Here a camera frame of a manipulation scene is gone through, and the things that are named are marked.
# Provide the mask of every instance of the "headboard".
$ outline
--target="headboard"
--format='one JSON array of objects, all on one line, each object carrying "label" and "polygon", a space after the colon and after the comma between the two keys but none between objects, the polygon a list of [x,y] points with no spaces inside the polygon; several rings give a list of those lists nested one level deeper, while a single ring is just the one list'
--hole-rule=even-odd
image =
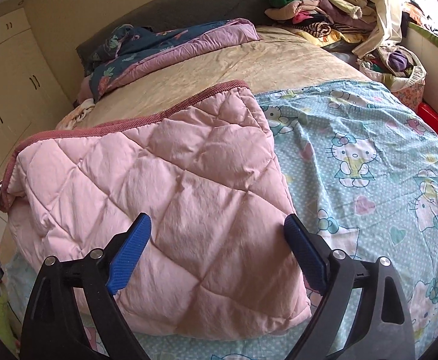
[{"label": "headboard", "polygon": [[242,17],[255,25],[272,25],[273,21],[264,14],[267,8],[268,0],[152,0],[105,26],[81,43],[76,51],[84,65],[94,50],[122,24],[152,27],[155,32],[162,32]]}]

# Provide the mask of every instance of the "pink puffer fabric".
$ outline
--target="pink puffer fabric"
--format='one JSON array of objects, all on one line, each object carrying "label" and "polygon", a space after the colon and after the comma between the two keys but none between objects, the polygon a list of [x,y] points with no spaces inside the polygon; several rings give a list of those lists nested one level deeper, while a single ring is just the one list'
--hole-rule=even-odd
[{"label": "pink puffer fabric", "polygon": [[36,270],[49,255],[82,258],[150,215],[149,243],[115,297],[134,332],[236,340],[311,315],[283,236],[294,208],[243,81],[160,114],[35,135],[14,152],[1,193]]}]

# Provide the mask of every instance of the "wardrobe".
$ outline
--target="wardrobe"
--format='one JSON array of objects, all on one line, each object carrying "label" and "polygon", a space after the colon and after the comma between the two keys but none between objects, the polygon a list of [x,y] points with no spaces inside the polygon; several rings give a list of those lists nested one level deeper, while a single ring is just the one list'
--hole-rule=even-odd
[{"label": "wardrobe", "polygon": [[[24,9],[0,17],[0,180],[19,142],[54,130],[72,109],[36,43]],[[7,216],[0,212],[0,218]]]}]

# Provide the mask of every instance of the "blue gripper pad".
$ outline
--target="blue gripper pad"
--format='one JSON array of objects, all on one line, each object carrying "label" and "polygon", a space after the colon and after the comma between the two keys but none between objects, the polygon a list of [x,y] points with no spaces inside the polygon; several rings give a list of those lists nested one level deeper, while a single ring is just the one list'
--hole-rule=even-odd
[{"label": "blue gripper pad", "polygon": [[122,244],[109,266],[109,280],[106,283],[106,287],[111,295],[115,295],[117,291],[126,287],[151,236],[152,224],[149,215],[144,214],[132,226],[134,226],[132,232],[124,241],[124,244]]},{"label": "blue gripper pad", "polygon": [[285,240],[292,249],[309,286],[319,294],[324,295],[327,289],[326,266],[308,235],[304,233],[307,230],[301,229],[294,217],[296,217],[295,214],[290,214],[284,221]]}]

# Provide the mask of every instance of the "red stool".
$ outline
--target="red stool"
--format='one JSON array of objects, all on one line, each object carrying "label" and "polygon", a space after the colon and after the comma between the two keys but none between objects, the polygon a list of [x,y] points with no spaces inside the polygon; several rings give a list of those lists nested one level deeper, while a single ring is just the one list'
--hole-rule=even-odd
[{"label": "red stool", "polygon": [[432,107],[425,103],[420,103],[417,109],[419,115],[438,135],[438,113]]}]

